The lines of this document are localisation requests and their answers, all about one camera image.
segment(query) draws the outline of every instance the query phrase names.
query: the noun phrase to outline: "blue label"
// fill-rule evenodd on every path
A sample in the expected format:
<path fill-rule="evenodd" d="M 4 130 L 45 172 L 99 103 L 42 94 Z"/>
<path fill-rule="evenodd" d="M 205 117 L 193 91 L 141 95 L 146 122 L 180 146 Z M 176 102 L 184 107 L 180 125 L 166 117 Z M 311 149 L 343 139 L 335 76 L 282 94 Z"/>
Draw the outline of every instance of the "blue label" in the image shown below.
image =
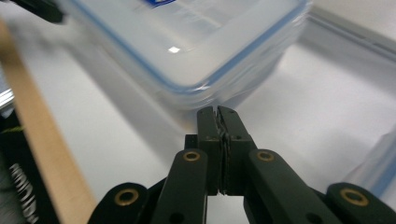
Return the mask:
<path fill-rule="evenodd" d="M 145 0 L 145 1 L 154 7 L 158 7 L 158 6 L 162 6 L 162 5 L 171 3 L 175 0 Z"/>

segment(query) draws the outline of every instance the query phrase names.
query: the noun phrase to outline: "black object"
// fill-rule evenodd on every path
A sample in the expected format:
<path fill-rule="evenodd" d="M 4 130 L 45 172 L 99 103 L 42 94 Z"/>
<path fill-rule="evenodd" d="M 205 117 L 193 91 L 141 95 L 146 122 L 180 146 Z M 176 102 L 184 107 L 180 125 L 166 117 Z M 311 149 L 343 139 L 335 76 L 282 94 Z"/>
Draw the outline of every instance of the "black object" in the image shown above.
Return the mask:
<path fill-rule="evenodd" d="M 198 134 L 186 135 L 185 150 L 177 153 L 166 180 L 151 189 L 131 183 L 115 187 L 89 223 L 113 223 L 108 220 L 118 217 L 117 223 L 203 224 L 206 196 L 218 192 L 244 196 L 251 224 L 396 223 L 392 209 L 358 186 L 331 185 L 326 195 L 309 188 L 274 151 L 257 149 L 230 108 L 219 106 L 216 113 L 206 107 L 197 118 Z M 128 190 L 138 195 L 135 201 Z"/>
<path fill-rule="evenodd" d="M 0 151 L 18 193 L 26 223 L 59 223 L 16 112 L 0 122 Z"/>
<path fill-rule="evenodd" d="M 36 14 L 38 17 L 53 23 L 62 22 L 64 14 L 51 0 L 11 0 L 20 7 Z"/>

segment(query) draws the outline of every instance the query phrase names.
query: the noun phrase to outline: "container lid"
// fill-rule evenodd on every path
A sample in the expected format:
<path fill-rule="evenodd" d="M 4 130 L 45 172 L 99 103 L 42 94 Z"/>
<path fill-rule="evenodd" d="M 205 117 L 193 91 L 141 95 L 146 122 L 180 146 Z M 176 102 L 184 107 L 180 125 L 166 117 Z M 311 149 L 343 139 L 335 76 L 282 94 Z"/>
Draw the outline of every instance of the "container lid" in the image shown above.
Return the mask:
<path fill-rule="evenodd" d="M 307 0 L 71 0 L 165 89 L 210 87 L 292 22 Z"/>

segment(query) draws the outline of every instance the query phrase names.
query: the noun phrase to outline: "plastic box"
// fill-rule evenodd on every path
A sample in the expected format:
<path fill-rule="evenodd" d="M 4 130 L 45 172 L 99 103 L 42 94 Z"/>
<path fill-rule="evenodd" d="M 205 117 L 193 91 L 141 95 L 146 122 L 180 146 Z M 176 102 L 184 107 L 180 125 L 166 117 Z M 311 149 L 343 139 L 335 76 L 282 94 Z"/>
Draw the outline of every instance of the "plastic box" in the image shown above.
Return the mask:
<path fill-rule="evenodd" d="M 134 81 L 186 109 L 258 86 L 297 39 L 309 9 L 308 0 L 58 2 L 98 34 Z"/>

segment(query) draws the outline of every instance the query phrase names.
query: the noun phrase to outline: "wooden edge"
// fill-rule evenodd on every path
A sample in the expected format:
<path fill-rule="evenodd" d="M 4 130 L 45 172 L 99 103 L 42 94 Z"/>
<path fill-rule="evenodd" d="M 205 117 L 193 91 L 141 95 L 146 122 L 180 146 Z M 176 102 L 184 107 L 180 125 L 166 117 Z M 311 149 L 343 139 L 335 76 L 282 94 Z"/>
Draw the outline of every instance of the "wooden edge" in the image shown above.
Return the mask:
<path fill-rule="evenodd" d="M 1 20 L 0 62 L 59 219 L 66 224 L 87 223 L 96 201 Z"/>

